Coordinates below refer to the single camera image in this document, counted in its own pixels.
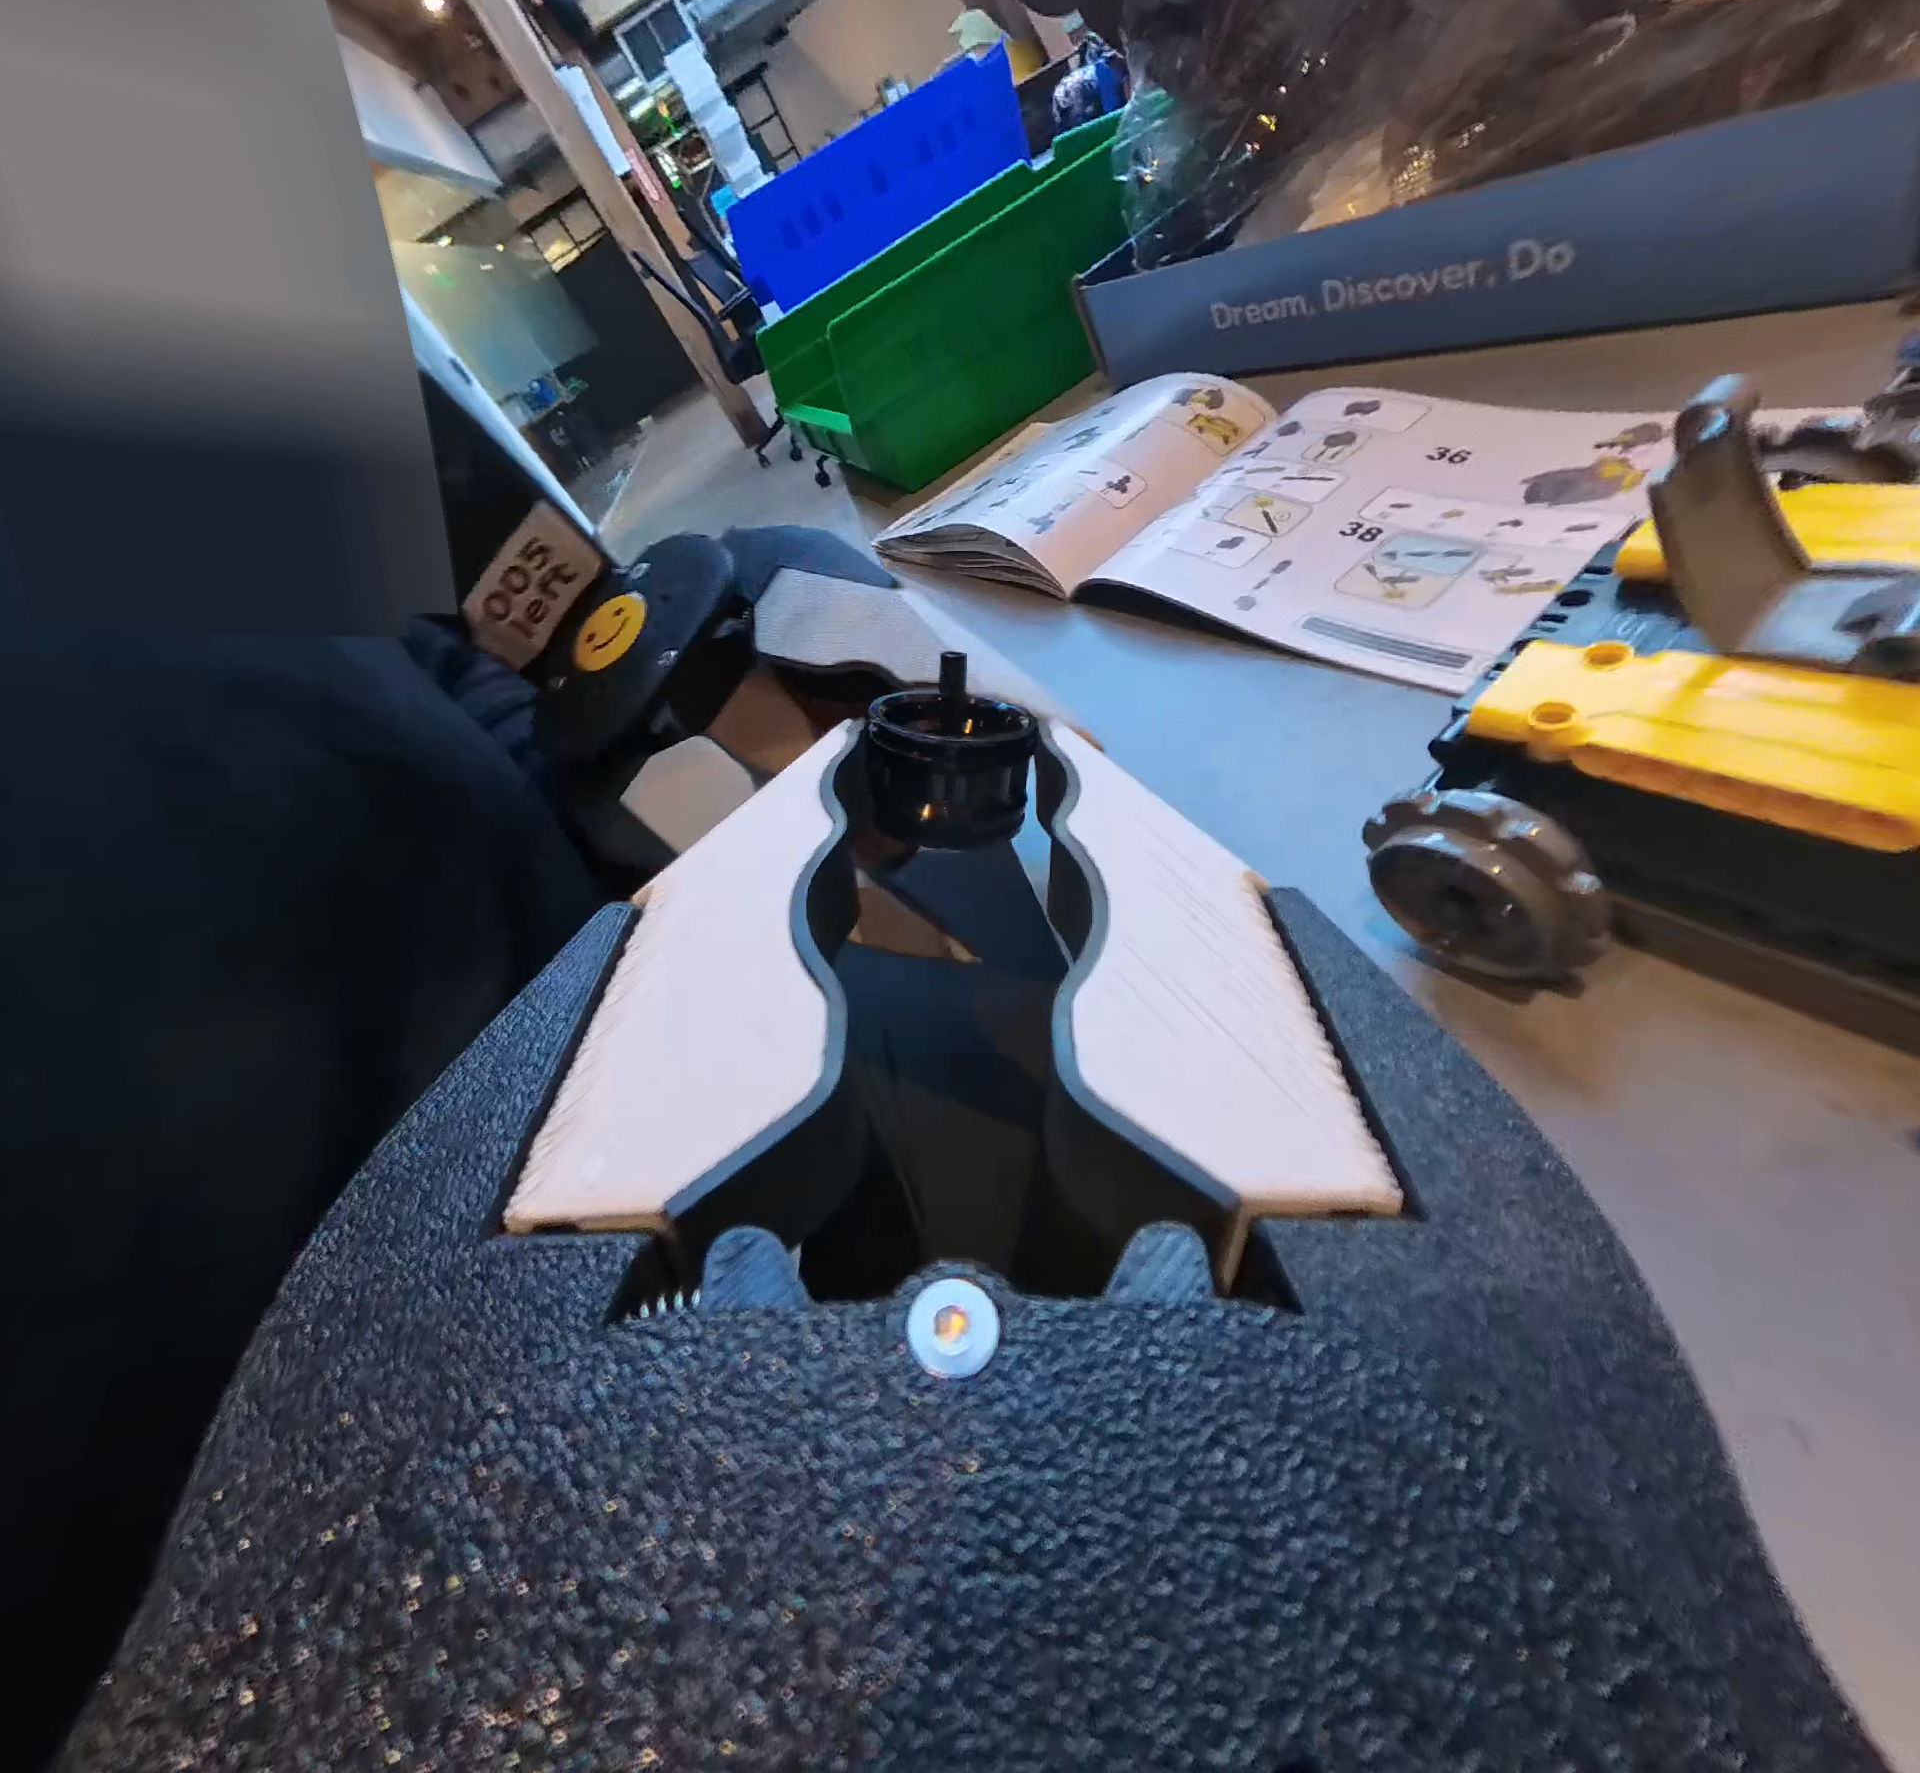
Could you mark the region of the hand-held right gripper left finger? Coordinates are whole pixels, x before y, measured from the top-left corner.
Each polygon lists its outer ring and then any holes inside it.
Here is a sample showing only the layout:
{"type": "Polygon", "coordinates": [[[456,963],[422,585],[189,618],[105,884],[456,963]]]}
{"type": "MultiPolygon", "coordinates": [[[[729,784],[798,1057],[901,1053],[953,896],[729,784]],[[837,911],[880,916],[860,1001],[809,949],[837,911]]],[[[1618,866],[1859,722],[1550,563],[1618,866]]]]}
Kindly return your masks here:
{"type": "Polygon", "coordinates": [[[857,774],[855,728],[829,731],[636,896],[506,1232],[809,1237],[851,1196],[857,774]]]}

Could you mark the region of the black toy wheel rim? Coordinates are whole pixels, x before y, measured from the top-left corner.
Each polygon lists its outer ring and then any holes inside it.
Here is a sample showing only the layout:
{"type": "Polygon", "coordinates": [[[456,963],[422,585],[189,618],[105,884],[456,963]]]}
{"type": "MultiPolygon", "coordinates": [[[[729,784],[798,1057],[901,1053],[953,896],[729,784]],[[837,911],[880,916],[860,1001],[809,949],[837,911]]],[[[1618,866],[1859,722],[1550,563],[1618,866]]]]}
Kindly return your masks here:
{"type": "Polygon", "coordinates": [[[974,691],[970,660],[941,650],[932,683],[877,697],[860,751],[876,828],[905,848],[1011,841],[1028,813],[1039,721],[974,691]]]}

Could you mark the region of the black office chair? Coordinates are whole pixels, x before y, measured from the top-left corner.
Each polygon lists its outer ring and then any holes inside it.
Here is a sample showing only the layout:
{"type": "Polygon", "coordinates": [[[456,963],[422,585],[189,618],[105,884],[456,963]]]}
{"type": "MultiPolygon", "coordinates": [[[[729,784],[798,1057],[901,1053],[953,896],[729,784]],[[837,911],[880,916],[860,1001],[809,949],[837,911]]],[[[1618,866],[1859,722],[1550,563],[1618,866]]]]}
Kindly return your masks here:
{"type": "Polygon", "coordinates": [[[627,169],[617,182],[651,236],[651,249],[629,248],[626,259],[660,313],[708,349],[710,363],[694,363],[696,376],[704,384],[721,378],[727,390],[745,394],[768,376],[760,349],[765,313],[718,238],[684,216],[675,200],[648,200],[638,178],[627,169]]]}

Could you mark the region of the wooden pillar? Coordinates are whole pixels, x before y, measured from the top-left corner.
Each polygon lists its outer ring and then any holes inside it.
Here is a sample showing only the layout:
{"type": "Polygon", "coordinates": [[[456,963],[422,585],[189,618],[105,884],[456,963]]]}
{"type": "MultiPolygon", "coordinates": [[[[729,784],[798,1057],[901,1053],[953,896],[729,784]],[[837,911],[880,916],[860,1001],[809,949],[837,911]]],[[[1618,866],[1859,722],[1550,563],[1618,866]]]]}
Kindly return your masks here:
{"type": "Polygon", "coordinates": [[[576,176],[603,228],[623,249],[662,319],[674,331],[694,371],[725,415],[734,435],[760,454],[771,435],[771,424],[756,399],[732,379],[708,329],[708,322],[665,284],[665,248],[651,216],[636,201],[627,178],[614,169],[609,153],[588,124],[559,75],[562,56],[547,43],[530,17],[523,0],[462,0],[488,33],[494,52],[515,80],[525,102],[576,176]]]}

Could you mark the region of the open instruction booklet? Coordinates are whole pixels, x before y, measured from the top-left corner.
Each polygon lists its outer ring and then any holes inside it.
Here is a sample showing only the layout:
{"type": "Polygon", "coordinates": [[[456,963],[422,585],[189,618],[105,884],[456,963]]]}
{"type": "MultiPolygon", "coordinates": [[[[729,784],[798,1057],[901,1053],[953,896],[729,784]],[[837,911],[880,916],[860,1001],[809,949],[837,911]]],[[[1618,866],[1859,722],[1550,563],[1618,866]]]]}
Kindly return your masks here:
{"type": "Polygon", "coordinates": [[[1643,521],[1670,424],[1169,371],[1030,424],[876,549],[1456,699],[1643,521]]]}

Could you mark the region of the blue plastic bin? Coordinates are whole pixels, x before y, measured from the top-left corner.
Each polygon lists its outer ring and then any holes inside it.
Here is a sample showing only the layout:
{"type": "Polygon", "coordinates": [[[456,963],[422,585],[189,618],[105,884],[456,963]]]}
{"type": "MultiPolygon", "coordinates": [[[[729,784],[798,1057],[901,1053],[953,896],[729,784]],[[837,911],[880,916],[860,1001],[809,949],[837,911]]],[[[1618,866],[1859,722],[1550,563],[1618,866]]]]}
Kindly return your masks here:
{"type": "Polygon", "coordinates": [[[1024,162],[1024,126],[1006,43],[941,67],[732,201],[745,285],[762,307],[795,309],[1024,162]]]}

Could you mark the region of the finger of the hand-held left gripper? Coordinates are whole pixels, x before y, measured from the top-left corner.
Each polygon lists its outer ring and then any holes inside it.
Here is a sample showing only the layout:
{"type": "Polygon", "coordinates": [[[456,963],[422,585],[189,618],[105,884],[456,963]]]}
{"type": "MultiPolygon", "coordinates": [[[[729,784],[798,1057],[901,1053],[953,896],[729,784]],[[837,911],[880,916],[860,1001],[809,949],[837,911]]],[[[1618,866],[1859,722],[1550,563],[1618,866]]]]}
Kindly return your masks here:
{"type": "Polygon", "coordinates": [[[751,604],[762,662],[784,675],[848,683],[867,697],[937,691],[947,657],[983,681],[983,654],[950,618],[901,586],[782,568],[751,604]]]}
{"type": "Polygon", "coordinates": [[[655,855],[684,855],[758,793],[756,774],[708,737],[649,754],[617,794],[617,809],[655,855]]]}

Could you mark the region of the dark cardboard box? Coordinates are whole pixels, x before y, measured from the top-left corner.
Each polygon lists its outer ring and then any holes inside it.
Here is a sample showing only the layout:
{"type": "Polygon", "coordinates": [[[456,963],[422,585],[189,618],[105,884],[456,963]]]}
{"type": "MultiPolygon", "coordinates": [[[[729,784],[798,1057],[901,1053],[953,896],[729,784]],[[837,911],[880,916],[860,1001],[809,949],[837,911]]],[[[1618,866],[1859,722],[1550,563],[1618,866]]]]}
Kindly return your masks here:
{"type": "MultiPolygon", "coordinates": [[[[1129,74],[1123,0],[1020,1],[1082,14],[1129,74]]],[[[1123,232],[1077,304],[1134,384],[1890,296],[1916,281],[1916,99],[1916,77],[1873,84],[1152,271],[1123,232]]]]}

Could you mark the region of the green plastic bin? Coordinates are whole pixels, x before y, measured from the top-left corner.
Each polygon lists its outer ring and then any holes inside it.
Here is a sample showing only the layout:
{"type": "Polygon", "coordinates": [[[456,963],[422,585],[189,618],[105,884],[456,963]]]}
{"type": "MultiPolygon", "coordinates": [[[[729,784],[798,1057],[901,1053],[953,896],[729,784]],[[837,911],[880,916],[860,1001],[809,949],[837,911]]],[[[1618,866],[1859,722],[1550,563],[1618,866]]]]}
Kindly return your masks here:
{"type": "Polygon", "coordinates": [[[1074,287],[1125,236],[1119,117],[1065,130],[760,333],[805,446],[915,491],[1091,373],[1074,287]]]}

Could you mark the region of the person's dark sweater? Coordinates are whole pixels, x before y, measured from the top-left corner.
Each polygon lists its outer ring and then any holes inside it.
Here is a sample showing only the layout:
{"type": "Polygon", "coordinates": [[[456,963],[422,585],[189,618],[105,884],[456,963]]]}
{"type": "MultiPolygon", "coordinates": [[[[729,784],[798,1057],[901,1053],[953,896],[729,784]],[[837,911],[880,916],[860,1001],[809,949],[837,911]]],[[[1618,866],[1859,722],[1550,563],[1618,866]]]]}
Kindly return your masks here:
{"type": "Polygon", "coordinates": [[[333,1196],[605,893],[337,446],[3,415],[3,1769],[57,1758],[333,1196]]]}

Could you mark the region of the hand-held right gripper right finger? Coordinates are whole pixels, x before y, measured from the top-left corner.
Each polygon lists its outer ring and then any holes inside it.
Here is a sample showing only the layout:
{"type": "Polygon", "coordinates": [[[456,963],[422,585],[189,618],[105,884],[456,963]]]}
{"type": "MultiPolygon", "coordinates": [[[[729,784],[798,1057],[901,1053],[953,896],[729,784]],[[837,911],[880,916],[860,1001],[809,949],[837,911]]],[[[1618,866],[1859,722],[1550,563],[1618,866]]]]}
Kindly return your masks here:
{"type": "Polygon", "coordinates": [[[1065,722],[1039,745],[1067,949],[1044,1145],[1067,1206],[1091,1227],[1397,1218],[1267,883],[1065,722]]]}

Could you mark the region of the yellow toy brick vehicle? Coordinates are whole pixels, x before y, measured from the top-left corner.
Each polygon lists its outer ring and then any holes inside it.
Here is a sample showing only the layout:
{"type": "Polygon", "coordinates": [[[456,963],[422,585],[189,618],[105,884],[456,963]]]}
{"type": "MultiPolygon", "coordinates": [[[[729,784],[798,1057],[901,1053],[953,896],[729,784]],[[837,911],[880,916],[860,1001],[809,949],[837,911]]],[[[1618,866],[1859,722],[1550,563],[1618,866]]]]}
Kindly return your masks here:
{"type": "Polygon", "coordinates": [[[1847,1032],[1917,1034],[1917,357],[1850,415],[1672,424],[1647,521],[1458,705],[1361,830],[1438,965],[1569,989],[1635,945],[1847,1032]]]}

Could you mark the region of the grey desk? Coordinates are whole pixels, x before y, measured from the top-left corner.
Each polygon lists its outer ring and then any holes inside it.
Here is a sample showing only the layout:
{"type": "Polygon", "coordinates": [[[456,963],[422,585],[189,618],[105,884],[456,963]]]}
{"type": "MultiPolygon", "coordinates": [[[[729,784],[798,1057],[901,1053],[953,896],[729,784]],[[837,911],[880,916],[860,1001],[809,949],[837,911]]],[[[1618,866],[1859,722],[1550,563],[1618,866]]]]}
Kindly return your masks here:
{"type": "Polygon", "coordinates": [[[1916,1769],[1916,1057],[1627,946],[1571,994],[1441,975],[1383,916],[1360,830],[1425,774],[1438,697],[1169,615],[901,577],[1307,894],[1533,1118],[1662,1304],[1810,1638],[1916,1769]]]}

